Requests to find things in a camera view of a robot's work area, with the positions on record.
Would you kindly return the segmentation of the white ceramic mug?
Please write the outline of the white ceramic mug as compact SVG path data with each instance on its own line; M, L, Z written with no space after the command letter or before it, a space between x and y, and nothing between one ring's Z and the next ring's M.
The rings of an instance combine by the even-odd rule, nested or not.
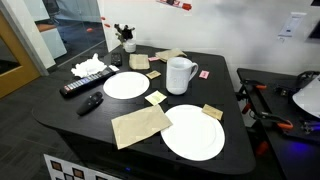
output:
M166 89L174 95L187 91L188 84L198 72L198 64L184 57L174 57L167 61Z

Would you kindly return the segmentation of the pink packet near napkin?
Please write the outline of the pink packet near napkin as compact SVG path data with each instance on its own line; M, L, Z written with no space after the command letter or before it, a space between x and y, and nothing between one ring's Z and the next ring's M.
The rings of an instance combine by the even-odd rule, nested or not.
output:
M160 58L159 58L159 57L149 57L148 60L149 60L150 62L152 62L152 61L160 60Z

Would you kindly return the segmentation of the pink sweetener packet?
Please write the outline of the pink sweetener packet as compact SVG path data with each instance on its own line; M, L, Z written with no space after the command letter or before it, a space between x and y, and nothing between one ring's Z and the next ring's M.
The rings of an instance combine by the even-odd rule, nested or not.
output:
M210 74L209 71L202 70L201 73L199 74L199 77L202 79L207 79L209 74Z

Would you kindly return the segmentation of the small brown sugar packet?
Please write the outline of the small brown sugar packet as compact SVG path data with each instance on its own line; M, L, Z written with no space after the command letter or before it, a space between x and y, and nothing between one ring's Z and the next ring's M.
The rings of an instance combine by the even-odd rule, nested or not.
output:
M161 76L161 73L158 72L158 71L156 71L156 70L154 70L154 71L152 71L152 72L147 73L146 76L147 76L149 79L154 79L154 78L156 78L156 77Z

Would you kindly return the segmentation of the long black tv remote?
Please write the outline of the long black tv remote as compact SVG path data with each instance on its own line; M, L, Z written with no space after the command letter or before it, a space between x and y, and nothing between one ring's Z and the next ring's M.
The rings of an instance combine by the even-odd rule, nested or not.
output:
M87 77L64 85L59 90L59 92L64 98L71 98L73 96L76 96L77 94L83 93L86 90L99 85L103 80L107 80L115 74L115 71L107 67L104 70L97 72L96 74L89 75Z

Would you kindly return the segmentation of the black side table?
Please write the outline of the black side table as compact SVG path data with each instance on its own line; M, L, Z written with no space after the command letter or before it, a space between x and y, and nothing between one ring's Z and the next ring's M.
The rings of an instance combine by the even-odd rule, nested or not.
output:
M319 119L298 106L293 95L319 78L317 72L299 75L239 68L239 99L254 112L282 176L286 180L320 180Z

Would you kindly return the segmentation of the red dry erase marker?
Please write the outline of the red dry erase marker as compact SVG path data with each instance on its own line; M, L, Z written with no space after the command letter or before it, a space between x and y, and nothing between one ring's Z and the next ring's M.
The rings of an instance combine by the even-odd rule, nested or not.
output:
M184 10L189 11L189 10L191 10L191 8L192 8L191 4L188 4L188 3L183 3L182 4L182 9L184 9Z

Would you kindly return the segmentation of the white plate near mug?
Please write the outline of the white plate near mug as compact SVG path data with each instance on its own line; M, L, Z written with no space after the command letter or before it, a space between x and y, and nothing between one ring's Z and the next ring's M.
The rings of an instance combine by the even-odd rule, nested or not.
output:
M131 99L145 93L149 79L138 72L121 72L110 77L103 85L104 92L115 99Z

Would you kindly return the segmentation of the yellow sugar packet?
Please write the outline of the yellow sugar packet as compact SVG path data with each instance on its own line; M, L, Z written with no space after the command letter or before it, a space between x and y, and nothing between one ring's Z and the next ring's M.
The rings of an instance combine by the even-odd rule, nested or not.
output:
M145 99L151 103L152 105L157 105L161 103L163 100L166 99L166 96L156 90L155 92L151 93L150 95L146 96Z

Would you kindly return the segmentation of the white plate front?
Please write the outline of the white plate front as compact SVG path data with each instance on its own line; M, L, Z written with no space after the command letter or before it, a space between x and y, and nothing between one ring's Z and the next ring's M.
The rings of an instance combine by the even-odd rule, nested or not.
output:
M161 131L165 144L177 155L192 161L216 157L225 144L220 122L194 105L178 105L165 115L172 125Z

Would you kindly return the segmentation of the crumpled white tissue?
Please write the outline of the crumpled white tissue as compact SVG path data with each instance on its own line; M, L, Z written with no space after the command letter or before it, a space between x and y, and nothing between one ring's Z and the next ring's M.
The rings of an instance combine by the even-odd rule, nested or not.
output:
M76 64L75 67L71 69L71 72L75 76L83 78L104 70L107 65L104 62L100 61L98 57L99 55L95 53L91 59L87 59L80 64Z

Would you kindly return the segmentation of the small black curved remote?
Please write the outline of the small black curved remote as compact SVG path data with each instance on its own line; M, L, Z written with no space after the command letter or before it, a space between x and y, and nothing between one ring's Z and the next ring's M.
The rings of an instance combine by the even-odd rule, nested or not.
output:
M93 109L98 107L103 101L103 95L101 92L96 92L89 96L88 99L85 100L85 102L79 107L77 110L77 114L79 116L83 116L89 112L91 112Z

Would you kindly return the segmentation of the white wall panel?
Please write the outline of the white wall panel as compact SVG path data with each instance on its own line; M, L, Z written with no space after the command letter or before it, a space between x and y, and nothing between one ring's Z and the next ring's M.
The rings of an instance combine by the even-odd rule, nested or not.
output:
M279 32L280 37L292 37L297 27L306 16L303 12L291 12L289 18Z

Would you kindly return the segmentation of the checkerboard calibration board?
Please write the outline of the checkerboard calibration board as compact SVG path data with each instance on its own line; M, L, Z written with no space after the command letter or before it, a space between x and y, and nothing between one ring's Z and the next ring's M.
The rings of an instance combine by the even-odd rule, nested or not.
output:
M118 177L44 154L51 180L121 180Z

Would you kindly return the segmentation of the orange handled clamp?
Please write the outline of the orange handled clamp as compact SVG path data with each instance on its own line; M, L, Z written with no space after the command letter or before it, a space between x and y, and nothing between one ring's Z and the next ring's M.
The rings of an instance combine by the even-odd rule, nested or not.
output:
M251 85L257 89L266 89L267 86L257 80L252 80L252 79L244 79L242 81L242 84L245 84L245 85Z
M267 112L261 112L261 113L258 113L257 116L260 119L265 119L265 120L270 120L272 122L275 122L276 125L281 129L291 130L293 128L293 124L289 120L286 120L278 115L267 113Z

